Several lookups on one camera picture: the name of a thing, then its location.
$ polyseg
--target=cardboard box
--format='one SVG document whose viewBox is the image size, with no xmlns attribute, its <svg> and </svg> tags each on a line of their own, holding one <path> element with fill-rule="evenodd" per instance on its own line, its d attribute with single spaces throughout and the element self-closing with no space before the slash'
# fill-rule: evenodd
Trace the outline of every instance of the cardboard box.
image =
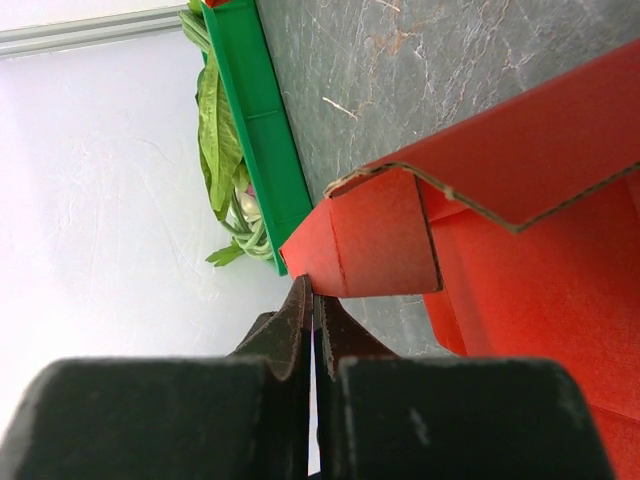
<svg viewBox="0 0 640 480">
<path fill-rule="evenodd" d="M 640 41 L 332 183 L 282 248 L 338 297 L 425 294 L 460 354 L 559 361 L 640 470 Z"/>
</svg>

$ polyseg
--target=white wall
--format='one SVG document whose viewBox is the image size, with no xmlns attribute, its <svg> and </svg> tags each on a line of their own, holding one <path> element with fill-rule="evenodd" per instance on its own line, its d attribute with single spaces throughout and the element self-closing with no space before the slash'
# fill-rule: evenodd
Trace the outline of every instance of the white wall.
<svg viewBox="0 0 640 480">
<path fill-rule="evenodd" d="M 48 362 L 222 355 L 290 286 L 229 241 L 182 33 L 0 62 L 0 434 Z"/>
<path fill-rule="evenodd" d="M 0 2 L 0 31 L 185 5 L 187 0 L 30 0 Z"/>
</svg>

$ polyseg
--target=stone countertop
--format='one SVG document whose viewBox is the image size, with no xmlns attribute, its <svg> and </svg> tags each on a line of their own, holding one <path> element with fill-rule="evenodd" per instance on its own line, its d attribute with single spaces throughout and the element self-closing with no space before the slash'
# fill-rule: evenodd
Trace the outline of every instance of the stone countertop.
<svg viewBox="0 0 640 480">
<path fill-rule="evenodd" d="M 354 167 L 640 36 L 638 0 L 258 0 L 312 200 Z M 419 297 L 350 300 L 402 354 L 441 353 Z"/>
</svg>

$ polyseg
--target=metal frame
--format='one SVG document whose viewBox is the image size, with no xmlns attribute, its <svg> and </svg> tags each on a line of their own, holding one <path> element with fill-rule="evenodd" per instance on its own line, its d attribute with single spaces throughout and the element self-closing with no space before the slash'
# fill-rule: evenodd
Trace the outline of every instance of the metal frame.
<svg viewBox="0 0 640 480">
<path fill-rule="evenodd" d="M 178 12 L 168 7 L 74 22 L 0 32 L 0 60 L 68 50 L 180 29 Z"/>
</svg>

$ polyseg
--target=green plastic container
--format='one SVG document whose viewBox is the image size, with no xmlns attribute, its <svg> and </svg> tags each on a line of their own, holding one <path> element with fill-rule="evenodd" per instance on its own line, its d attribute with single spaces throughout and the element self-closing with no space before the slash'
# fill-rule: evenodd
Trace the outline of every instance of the green plastic container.
<svg viewBox="0 0 640 480">
<path fill-rule="evenodd" d="M 254 0 L 202 5 L 211 45 L 280 275 L 278 250 L 311 212 L 289 120 Z"/>
</svg>

